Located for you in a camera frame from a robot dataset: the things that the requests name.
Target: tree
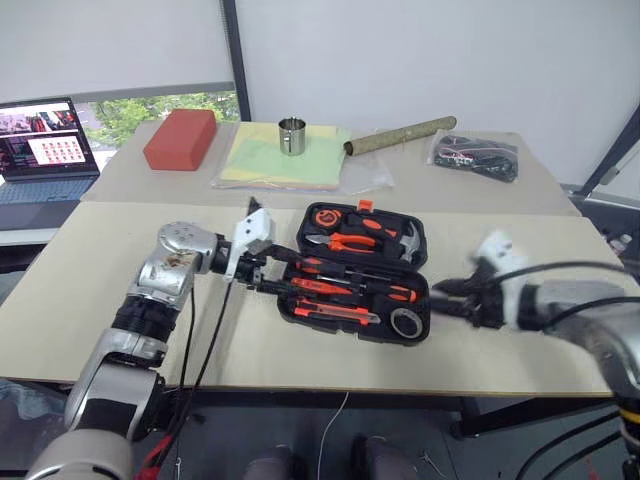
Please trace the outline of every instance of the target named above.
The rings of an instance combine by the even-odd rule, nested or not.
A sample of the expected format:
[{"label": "tree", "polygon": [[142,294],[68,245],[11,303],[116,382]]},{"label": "tree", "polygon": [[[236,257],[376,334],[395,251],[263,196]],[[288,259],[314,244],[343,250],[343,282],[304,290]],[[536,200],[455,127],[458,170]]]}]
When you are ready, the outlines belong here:
[{"label": "tree", "polygon": [[213,110],[217,121],[239,120],[235,92],[192,93],[147,98],[107,100],[91,104],[101,128],[86,128],[87,137],[113,147],[121,147],[145,120],[165,118],[175,108]]}]

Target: orange tool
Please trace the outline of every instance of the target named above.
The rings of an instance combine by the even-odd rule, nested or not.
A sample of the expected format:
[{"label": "orange tool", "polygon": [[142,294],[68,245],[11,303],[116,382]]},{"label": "orange tool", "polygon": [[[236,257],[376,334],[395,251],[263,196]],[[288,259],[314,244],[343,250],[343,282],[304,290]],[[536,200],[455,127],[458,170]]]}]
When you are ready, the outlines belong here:
[{"label": "orange tool", "polygon": [[382,277],[380,275],[371,275],[369,273],[359,273],[353,270],[347,270],[346,266],[340,263],[325,262],[324,260],[320,260],[319,258],[314,257],[303,258],[302,260],[296,262],[296,268],[307,273],[333,275],[335,277],[344,277],[345,275],[360,275],[364,278],[372,278],[375,280],[381,280],[383,282],[391,281],[391,278],[389,277]]},{"label": "orange tool", "polygon": [[324,243],[329,247],[332,252],[355,252],[355,253],[373,253],[373,250],[365,250],[360,248],[353,248],[345,245],[345,243],[364,245],[367,247],[375,247],[376,241],[371,237],[365,237],[364,235],[343,235],[341,233],[333,233],[331,236],[327,235],[307,235],[307,240],[313,243]]},{"label": "orange tool", "polygon": [[377,234],[381,234],[384,237],[396,238],[396,236],[398,235],[398,232],[396,230],[387,228],[380,222],[376,222],[375,220],[372,220],[370,218],[362,218],[360,215],[351,215],[347,223],[351,225],[363,226],[365,228],[368,228],[369,230],[373,230]]},{"label": "orange tool", "polygon": [[387,297],[400,302],[413,303],[418,299],[418,294],[409,288],[400,285],[389,285],[382,282],[366,282],[365,290],[372,293],[383,293]]},{"label": "orange tool", "polygon": [[[322,275],[317,275],[316,278],[326,280],[328,282],[351,285],[349,280],[325,277]],[[364,288],[364,291],[367,293],[381,293],[400,302],[414,303],[418,299],[418,293],[415,290],[401,287],[400,285],[389,284],[387,282],[364,282],[361,287]]]},{"label": "orange tool", "polygon": [[325,295],[351,295],[353,291],[348,288],[338,287],[330,283],[318,282],[317,280],[309,280],[306,278],[294,277],[291,279],[291,285],[311,290],[312,292],[324,293]]},{"label": "orange tool", "polygon": [[318,210],[313,216],[313,221],[319,227],[333,228],[340,222],[342,212],[340,210]]},{"label": "orange tool", "polygon": [[375,313],[369,312],[369,310],[364,307],[338,307],[336,305],[326,303],[311,302],[307,299],[298,300],[297,306],[294,309],[293,313],[302,317],[310,318],[314,318],[314,316],[317,315],[339,317],[340,319],[359,322],[360,325],[363,326],[367,326],[370,323],[380,323],[380,317]]}]

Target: plastic bag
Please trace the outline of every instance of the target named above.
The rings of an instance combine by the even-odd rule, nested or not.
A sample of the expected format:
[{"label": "plastic bag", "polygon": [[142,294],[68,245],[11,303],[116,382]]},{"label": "plastic bag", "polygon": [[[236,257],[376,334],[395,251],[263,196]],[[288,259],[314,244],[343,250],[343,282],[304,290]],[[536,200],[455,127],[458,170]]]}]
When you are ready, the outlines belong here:
[{"label": "plastic bag", "polygon": [[427,163],[511,183],[518,178],[518,147],[474,137],[469,132],[438,130]]}]

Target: tool kit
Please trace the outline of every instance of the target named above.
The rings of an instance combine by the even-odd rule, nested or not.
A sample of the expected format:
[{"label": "tool kit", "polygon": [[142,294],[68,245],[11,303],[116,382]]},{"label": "tool kit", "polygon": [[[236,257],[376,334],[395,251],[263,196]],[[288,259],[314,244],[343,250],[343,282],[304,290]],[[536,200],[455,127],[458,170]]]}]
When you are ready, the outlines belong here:
[{"label": "tool kit", "polygon": [[374,210],[366,200],[357,207],[313,203],[296,241],[303,259],[289,262],[283,275],[295,291],[278,296],[287,321],[407,346],[429,335],[429,287],[418,273],[427,260],[420,220]]}]

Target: table leg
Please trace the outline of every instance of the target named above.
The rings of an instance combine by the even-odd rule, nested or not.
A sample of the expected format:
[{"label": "table leg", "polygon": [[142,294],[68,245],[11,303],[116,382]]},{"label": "table leg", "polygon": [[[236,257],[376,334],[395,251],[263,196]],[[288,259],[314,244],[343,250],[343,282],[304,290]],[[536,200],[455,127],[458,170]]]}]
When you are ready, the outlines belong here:
[{"label": "table leg", "polygon": [[483,433],[521,427],[555,417],[576,414],[613,404],[611,398],[533,398],[477,416],[464,415],[452,424],[454,438],[478,437]]}]

